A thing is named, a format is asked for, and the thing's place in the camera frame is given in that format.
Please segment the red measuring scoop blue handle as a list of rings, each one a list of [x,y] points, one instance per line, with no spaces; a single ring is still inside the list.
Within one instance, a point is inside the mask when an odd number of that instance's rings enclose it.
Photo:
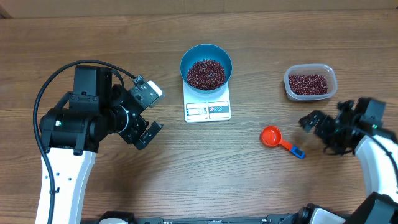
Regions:
[[[286,148],[286,150],[299,159],[305,159],[306,157],[306,154],[299,147],[283,139],[282,133],[277,126],[265,127],[260,134],[260,140],[265,146],[283,146]]]

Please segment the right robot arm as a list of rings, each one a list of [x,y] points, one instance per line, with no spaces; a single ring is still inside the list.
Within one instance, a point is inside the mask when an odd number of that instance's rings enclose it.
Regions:
[[[366,199],[348,218],[310,203],[298,212],[295,223],[397,223],[397,137],[382,127],[385,107],[374,98],[359,98],[339,102],[334,118],[314,110],[300,119],[306,132],[322,140],[324,153],[352,153],[359,160]]]

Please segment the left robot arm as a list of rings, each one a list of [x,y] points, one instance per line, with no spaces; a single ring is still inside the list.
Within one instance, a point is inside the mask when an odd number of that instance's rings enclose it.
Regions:
[[[50,82],[73,67],[73,90],[42,117],[40,100]],[[162,129],[141,113],[164,92],[152,80],[135,77],[110,63],[79,60],[54,72],[41,87],[33,110],[35,140],[42,160],[36,223],[80,223],[88,177],[100,142],[118,134],[138,150]]]

